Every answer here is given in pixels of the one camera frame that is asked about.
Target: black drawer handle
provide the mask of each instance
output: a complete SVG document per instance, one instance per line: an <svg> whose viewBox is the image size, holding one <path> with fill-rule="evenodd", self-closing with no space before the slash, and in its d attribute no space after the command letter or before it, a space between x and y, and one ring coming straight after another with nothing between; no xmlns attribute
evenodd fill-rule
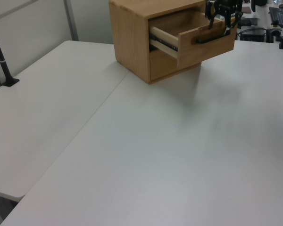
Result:
<svg viewBox="0 0 283 226"><path fill-rule="evenodd" d="M230 30L227 30L224 34L221 34L221 35L218 35L218 36L215 36L215 37L211 37L209 39L196 39L196 43L204 44L204 43L216 40L216 39L223 38L223 37L228 36L230 34L231 34Z"/></svg>

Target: drawer front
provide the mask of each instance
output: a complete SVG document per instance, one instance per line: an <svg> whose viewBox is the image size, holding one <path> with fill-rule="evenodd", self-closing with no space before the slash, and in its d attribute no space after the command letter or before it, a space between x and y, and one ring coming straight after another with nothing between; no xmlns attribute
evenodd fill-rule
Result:
<svg viewBox="0 0 283 226"><path fill-rule="evenodd" d="M215 18L211 30L208 24L204 13L192 10L160 17L149 22L150 44L177 59L178 70L233 50L237 26L230 35L202 44L196 41L223 35L224 21Z"/></svg>
<svg viewBox="0 0 283 226"><path fill-rule="evenodd" d="M200 63L206 59L233 50L237 27L231 29L231 34L203 44L196 40L205 40L222 35L225 22L218 21L211 30L207 26L180 33L178 36L177 68L179 70Z"/></svg>

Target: wooden drawer unit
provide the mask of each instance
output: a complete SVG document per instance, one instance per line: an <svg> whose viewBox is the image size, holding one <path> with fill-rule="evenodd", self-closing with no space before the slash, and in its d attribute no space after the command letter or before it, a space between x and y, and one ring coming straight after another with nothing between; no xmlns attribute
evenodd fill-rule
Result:
<svg viewBox="0 0 283 226"><path fill-rule="evenodd" d="M236 27L222 35L215 18L208 30L203 0L110 0L117 61L147 83L200 66L203 60L233 50Z"/></svg>

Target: wooden box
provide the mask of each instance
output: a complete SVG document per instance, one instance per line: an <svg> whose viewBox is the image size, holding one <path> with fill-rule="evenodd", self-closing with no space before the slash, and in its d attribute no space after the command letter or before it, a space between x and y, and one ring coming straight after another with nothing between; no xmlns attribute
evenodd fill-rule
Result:
<svg viewBox="0 0 283 226"><path fill-rule="evenodd" d="M109 0L117 61L154 83L233 50L237 27L228 36L199 44L225 30L224 21L217 18L208 30L205 4L205 0Z"/></svg>

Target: gray wall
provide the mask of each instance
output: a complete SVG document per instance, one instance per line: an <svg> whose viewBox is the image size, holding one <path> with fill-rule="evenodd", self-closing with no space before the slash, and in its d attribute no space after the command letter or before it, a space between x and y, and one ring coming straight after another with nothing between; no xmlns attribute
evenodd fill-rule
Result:
<svg viewBox="0 0 283 226"><path fill-rule="evenodd" d="M70 0L79 41L113 43L108 2Z"/></svg>
<svg viewBox="0 0 283 226"><path fill-rule="evenodd" d="M0 46L12 76L66 40L71 34L63 0L38 0L0 19Z"/></svg>

